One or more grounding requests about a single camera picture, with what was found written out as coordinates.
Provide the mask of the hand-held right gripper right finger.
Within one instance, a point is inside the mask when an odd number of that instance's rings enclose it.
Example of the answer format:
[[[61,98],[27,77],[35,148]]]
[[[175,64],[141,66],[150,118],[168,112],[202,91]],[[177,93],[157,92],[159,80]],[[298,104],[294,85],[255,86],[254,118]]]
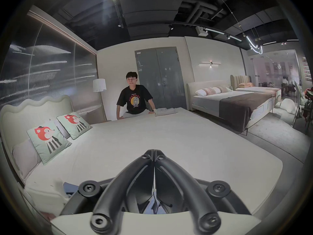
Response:
[[[215,233],[222,225],[218,212],[252,216],[224,181],[193,178],[162,151],[155,150],[156,197],[167,214],[190,212],[195,231]]]

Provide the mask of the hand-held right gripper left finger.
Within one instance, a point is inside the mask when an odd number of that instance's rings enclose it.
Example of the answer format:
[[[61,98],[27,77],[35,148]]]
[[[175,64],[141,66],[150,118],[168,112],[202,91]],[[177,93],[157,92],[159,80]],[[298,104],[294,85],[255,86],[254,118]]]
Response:
[[[96,233],[119,233],[124,212],[142,214],[153,195],[154,153],[147,150],[116,177],[82,182],[60,216],[92,211],[90,228]]]

